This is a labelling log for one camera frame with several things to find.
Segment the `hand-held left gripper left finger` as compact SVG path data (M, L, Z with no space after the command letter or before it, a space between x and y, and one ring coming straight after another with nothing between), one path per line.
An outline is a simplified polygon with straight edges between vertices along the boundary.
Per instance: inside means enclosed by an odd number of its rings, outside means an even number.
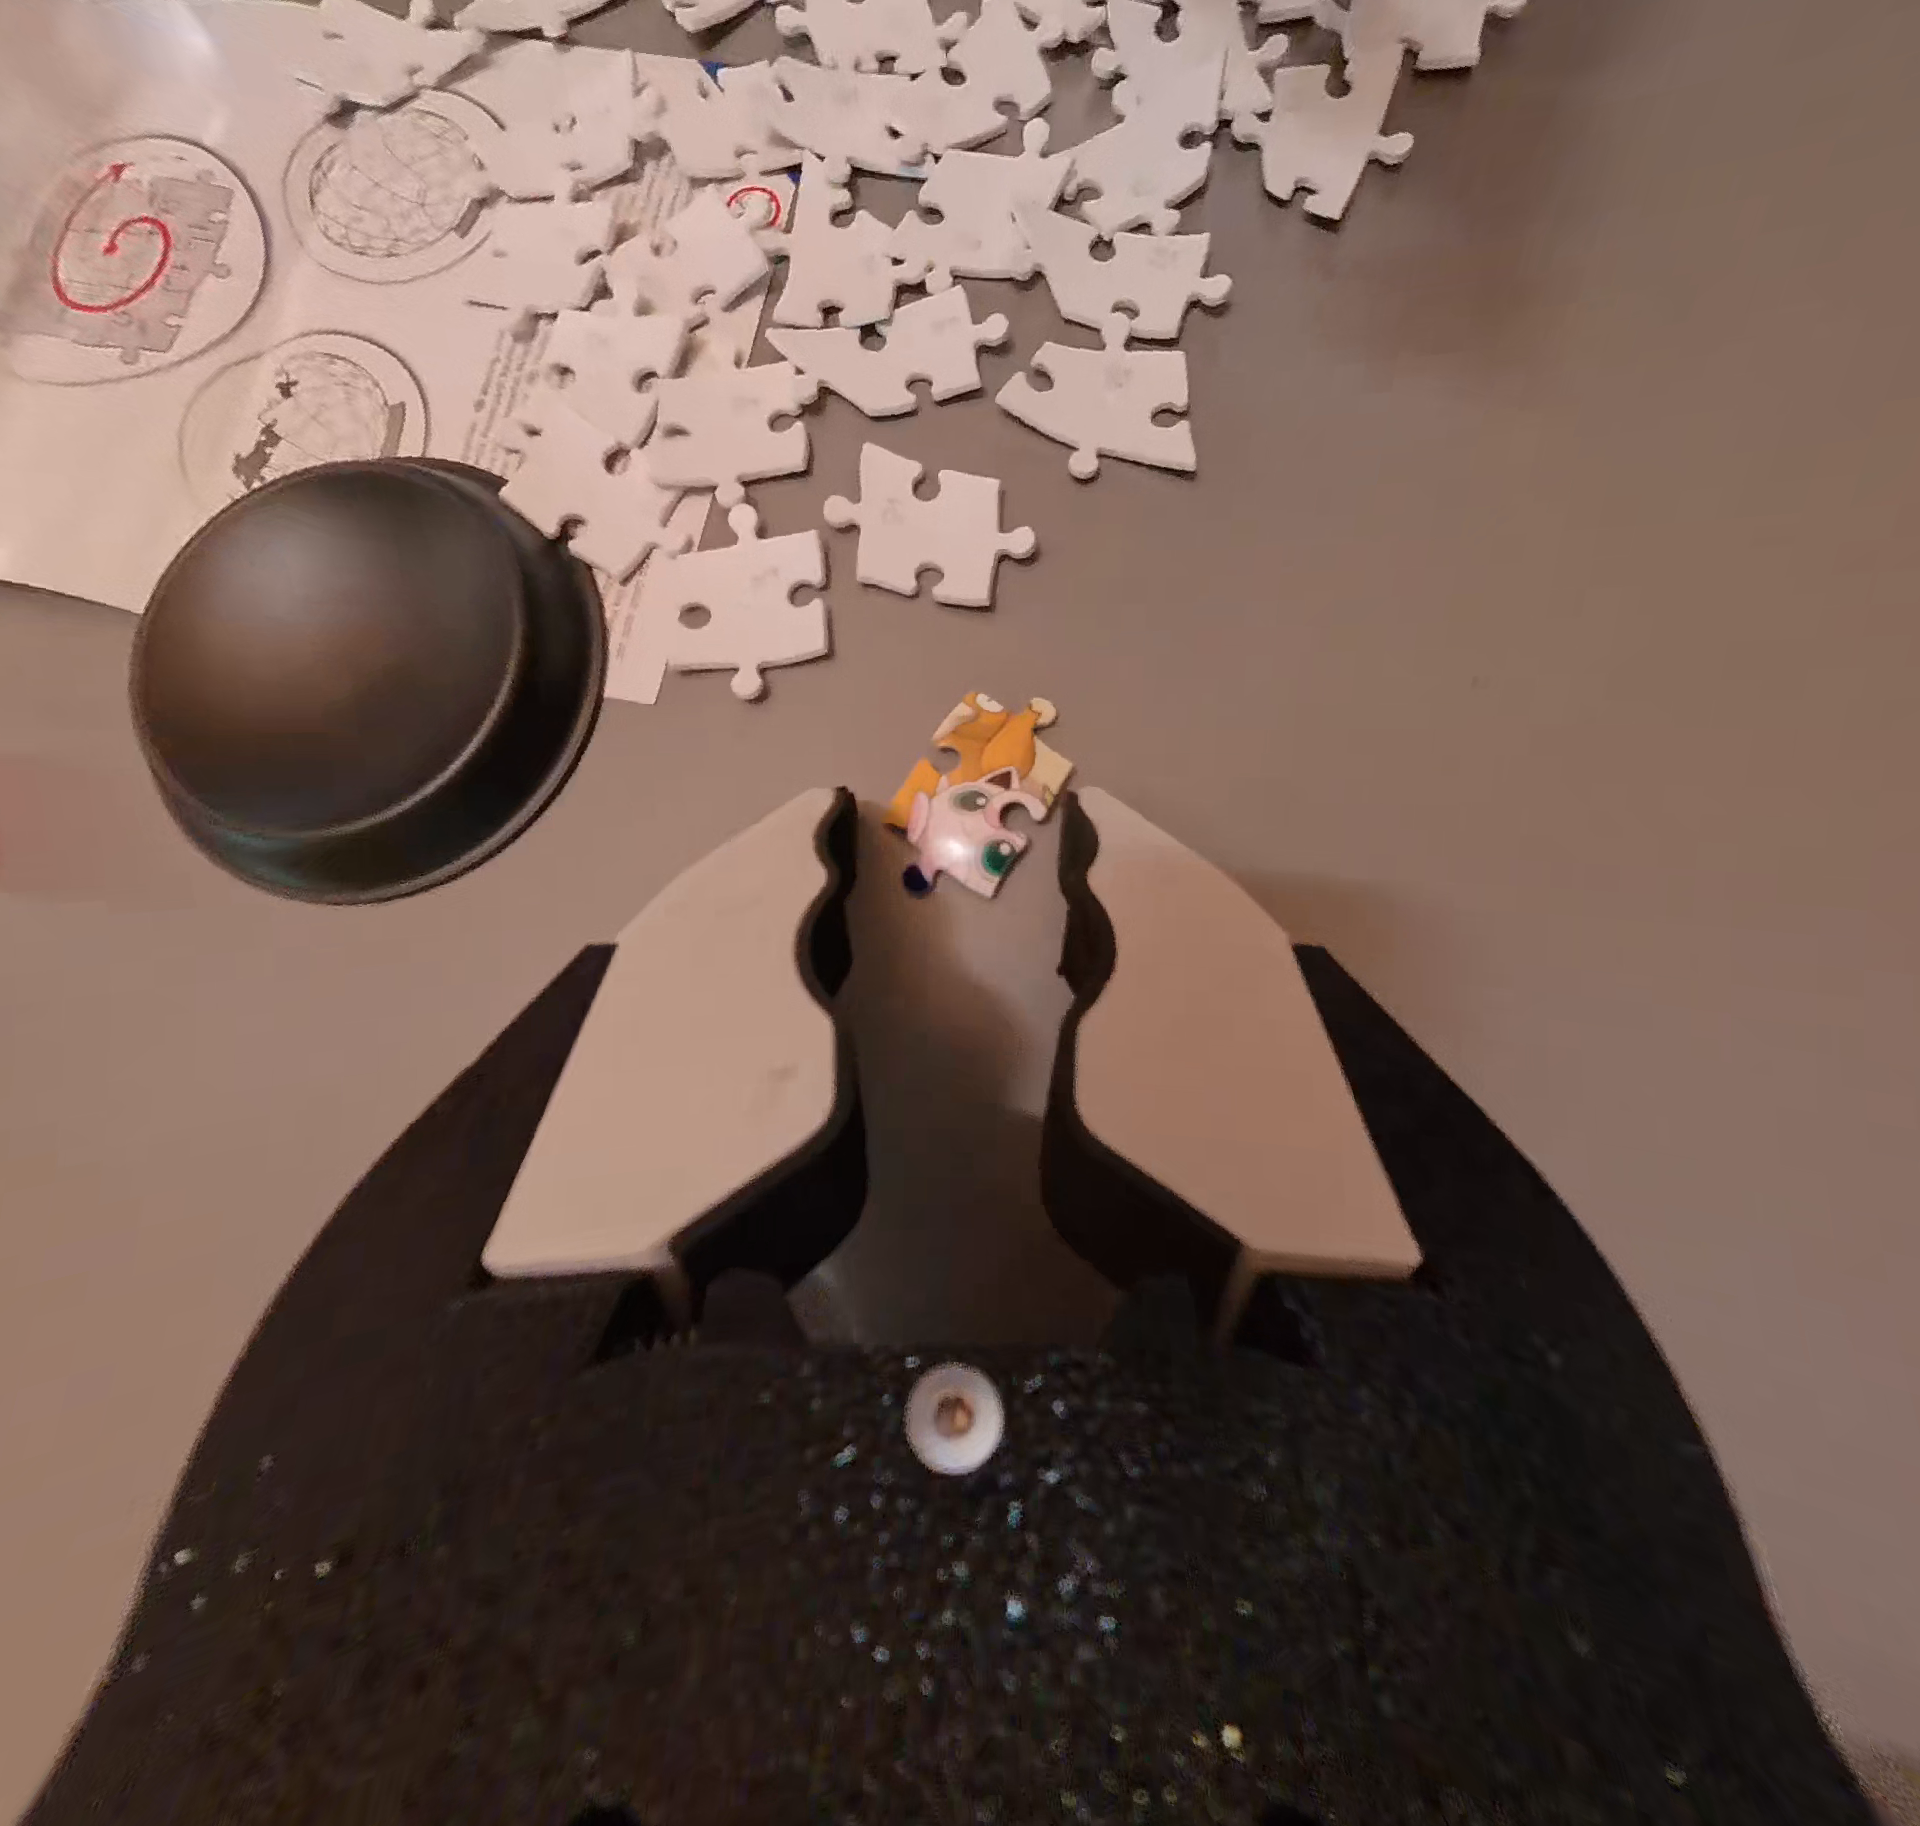
M478 1255L494 1283L638 1277L692 1315L738 1274L794 1292L852 1234L853 875L857 802L807 786L623 923Z

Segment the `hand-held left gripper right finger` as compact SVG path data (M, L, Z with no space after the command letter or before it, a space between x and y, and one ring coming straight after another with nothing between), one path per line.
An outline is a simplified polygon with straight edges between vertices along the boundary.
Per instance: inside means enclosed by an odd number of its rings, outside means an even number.
M1423 1249L1293 936L1106 788L1058 828L1068 986L1041 1196L1117 1292L1175 1279L1230 1341L1264 1283L1403 1284Z

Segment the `pink and orange puzzle piece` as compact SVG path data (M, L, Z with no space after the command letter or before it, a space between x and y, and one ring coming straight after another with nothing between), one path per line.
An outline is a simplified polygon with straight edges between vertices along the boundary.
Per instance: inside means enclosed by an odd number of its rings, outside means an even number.
M995 898L1031 843L1027 821L1050 817L1073 781L1073 761L1042 731L1058 712L1042 694L1005 709L966 693L884 808L884 828L907 843L902 885L924 898L946 877Z

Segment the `pile of white puzzle pieces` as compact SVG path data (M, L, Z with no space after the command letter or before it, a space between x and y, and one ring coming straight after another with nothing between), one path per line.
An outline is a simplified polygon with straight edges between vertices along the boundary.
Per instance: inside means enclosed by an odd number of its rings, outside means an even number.
M607 547L608 699L734 683L748 701L829 654L829 593L794 580L755 636L720 517L807 468L882 493L815 493L846 521L882 693L924 688L932 603L986 616L1042 523L1047 659L1117 694L1122 654L1172 681L1175 726L1266 723L1301 636L1266 564L1304 457L1256 440L1283 280L1278 223L1340 230L1364 179L1414 150L1437 84L1502 58L1527 0L472 0L416 4L397 41L476 42L395 66L395 102L339 98L287 161L282 220L308 292L426 387L401 453L543 465L545 401L634 465L648 506L563 533Z

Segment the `black round puzzle stand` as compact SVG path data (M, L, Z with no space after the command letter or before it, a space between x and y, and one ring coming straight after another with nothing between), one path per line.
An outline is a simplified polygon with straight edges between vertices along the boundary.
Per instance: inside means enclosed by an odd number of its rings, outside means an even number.
M293 473L181 547L130 726L181 835L308 902L416 898L520 842L607 694L594 571L451 460Z

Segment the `printed instruction sheet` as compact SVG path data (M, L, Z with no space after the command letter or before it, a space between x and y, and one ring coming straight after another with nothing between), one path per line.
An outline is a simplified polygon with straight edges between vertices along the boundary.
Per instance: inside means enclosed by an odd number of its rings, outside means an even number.
M329 0L4 0L4 580L138 614L303 468L444 460L571 533L607 693L829 647L741 363L794 187L692 58Z

